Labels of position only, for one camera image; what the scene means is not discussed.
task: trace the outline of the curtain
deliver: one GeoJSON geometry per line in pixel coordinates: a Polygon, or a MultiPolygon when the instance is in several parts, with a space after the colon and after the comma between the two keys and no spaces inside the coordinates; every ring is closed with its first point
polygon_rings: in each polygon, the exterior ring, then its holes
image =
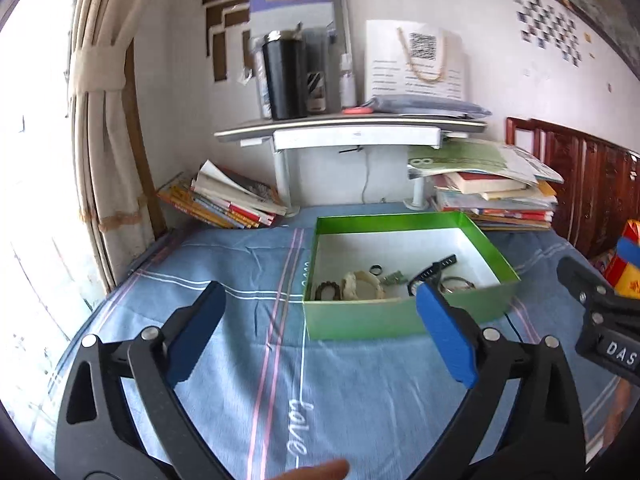
{"type": "Polygon", "coordinates": [[[122,104],[127,47],[148,0],[77,0],[70,115],[80,216],[107,291],[154,241],[122,104]]]}

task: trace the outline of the yellow book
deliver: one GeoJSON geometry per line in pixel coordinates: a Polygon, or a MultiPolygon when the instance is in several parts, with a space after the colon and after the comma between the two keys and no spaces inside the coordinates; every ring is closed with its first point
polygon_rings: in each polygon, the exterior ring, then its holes
{"type": "Polygon", "coordinates": [[[226,211],[225,214],[227,216],[231,216],[231,218],[233,218],[235,221],[240,222],[241,224],[244,224],[247,227],[260,227],[260,224],[258,224],[258,222],[254,222],[250,218],[247,218],[246,216],[241,215],[240,213],[236,213],[235,211],[226,211]]]}
{"type": "Polygon", "coordinates": [[[198,220],[206,222],[207,224],[225,229],[233,227],[230,222],[226,222],[222,218],[212,215],[209,211],[196,204],[189,196],[189,193],[179,186],[171,186],[169,189],[161,189],[158,192],[158,196],[165,202],[173,205],[176,209],[179,209],[183,213],[187,213],[187,215],[193,216],[198,220]]]}
{"type": "Polygon", "coordinates": [[[492,216],[492,215],[477,215],[475,213],[466,213],[470,220],[473,221],[481,221],[481,222],[495,222],[499,224],[510,224],[510,225],[526,225],[529,227],[540,227],[544,229],[549,229],[551,227],[551,222],[545,222],[542,220],[526,220],[523,218],[507,218],[504,216],[492,216]]]}
{"type": "Polygon", "coordinates": [[[540,190],[540,193],[542,193],[544,196],[557,195],[556,191],[551,187],[551,184],[549,184],[546,180],[538,181],[538,189],[540,190]]]}

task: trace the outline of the bottle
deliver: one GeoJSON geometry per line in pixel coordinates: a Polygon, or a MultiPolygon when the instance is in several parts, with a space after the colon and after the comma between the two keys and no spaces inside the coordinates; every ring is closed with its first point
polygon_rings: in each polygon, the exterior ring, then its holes
{"type": "Polygon", "coordinates": [[[340,58],[340,106],[353,108],[356,103],[356,81],[351,68],[351,54],[342,54],[340,58]]]}

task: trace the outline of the desk leg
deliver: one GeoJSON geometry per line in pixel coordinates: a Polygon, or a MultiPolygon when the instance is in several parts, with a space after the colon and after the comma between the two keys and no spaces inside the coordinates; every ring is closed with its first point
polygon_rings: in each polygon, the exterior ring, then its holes
{"type": "Polygon", "coordinates": [[[424,197],[425,180],[426,177],[424,176],[414,179],[414,198],[412,200],[409,200],[408,198],[404,200],[404,205],[407,208],[414,211],[422,211],[423,209],[426,209],[427,204],[424,197]]]}
{"type": "Polygon", "coordinates": [[[271,150],[273,151],[273,167],[276,172],[276,188],[278,189],[278,195],[284,202],[289,212],[287,216],[295,216],[300,211],[298,206],[291,204],[291,192],[289,189],[289,163],[287,161],[286,150],[277,151],[273,147],[273,141],[271,142],[271,150]]]}

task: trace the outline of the blue gripper pad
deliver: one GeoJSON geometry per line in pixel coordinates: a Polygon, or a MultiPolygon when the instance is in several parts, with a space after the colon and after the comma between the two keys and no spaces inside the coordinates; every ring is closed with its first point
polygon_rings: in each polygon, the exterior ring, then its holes
{"type": "Polygon", "coordinates": [[[476,353],[447,313],[449,305],[446,300],[423,283],[415,293],[415,306],[451,376],[467,388],[472,388],[478,380],[476,353]]]}
{"type": "Polygon", "coordinates": [[[616,254],[626,262],[640,269],[640,247],[628,238],[620,238],[620,240],[618,240],[616,254]]]}
{"type": "Polygon", "coordinates": [[[210,282],[193,303],[198,307],[197,313],[169,347],[169,366],[164,378],[170,387],[175,388],[191,376],[225,313],[225,304],[225,287],[217,282],[210,282]]]}

